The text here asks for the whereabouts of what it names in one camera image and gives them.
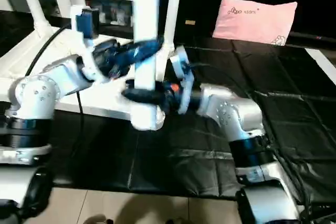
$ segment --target black mat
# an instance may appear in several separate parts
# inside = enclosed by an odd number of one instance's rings
[[[1,55],[8,41],[22,38],[15,29],[2,29]],[[244,41],[177,42],[191,62],[215,65],[254,97],[311,200],[336,202],[336,86],[308,53]],[[195,76],[244,95],[221,71],[197,69]],[[173,77],[170,65],[166,76]],[[0,105],[3,111],[8,104]],[[225,199],[239,188],[228,143],[212,120],[171,114],[161,130],[139,132],[128,121],[86,115],[80,136],[79,125],[79,115],[56,111],[49,166],[57,186]]]

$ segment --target pink pillow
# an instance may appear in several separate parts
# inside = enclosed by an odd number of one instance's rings
[[[266,5],[246,0],[222,0],[213,37],[283,46],[297,5],[297,2]]]

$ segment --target black table surface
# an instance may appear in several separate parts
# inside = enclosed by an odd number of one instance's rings
[[[0,12],[0,18],[3,55],[33,23],[17,13]],[[177,43],[184,44],[191,62],[220,69],[195,70],[197,81],[226,85],[244,96],[228,74],[255,99],[272,144],[290,158],[311,201],[336,202],[336,86],[308,53],[211,38]],[[173,78],[170,64],[166,78]],[[1,112],[6,107],[0,103]],[[128,121],[85,115],[82,134],[79,128],[78,114],[55,112],[48,165],[56,186],[223,199],[234,199],[240,188],[228,142],[210,119],[169,114],[160,130],[139,132]]]

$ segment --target white pole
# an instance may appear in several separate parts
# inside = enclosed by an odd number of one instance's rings
[[[39,0],[26,0],[34,19],[34,28],[39,36],[50,35],[53,33],[52,28],[43,14]]]
[[[167,60],[174,52],[174,35],[177,20],[177,12],[179,11],[180,0],[169,0],[167,9],[166,25],[164,28],[164,42],[162,49],[156,58],[156,79],[163,81],[166,70]]]
[[[134,0],[134,42],[158,36],[159,0]],[[155,89],[155,56],[135,65],[134,86]],[[138,130],[156,129],[156,105],[135,103],[131,108],[131,123]]]
[[[177,12],[180,0],[169,0],[167,9],[166,25],[164,28],[164,43],[172,46],[174,50],[174,35],[176,27]]]

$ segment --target floor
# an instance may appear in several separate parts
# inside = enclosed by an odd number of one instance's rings
[[[55,188],[46,211],[27,224],[156,224],[183,218],[192,224],[240,224],[233,201]]]

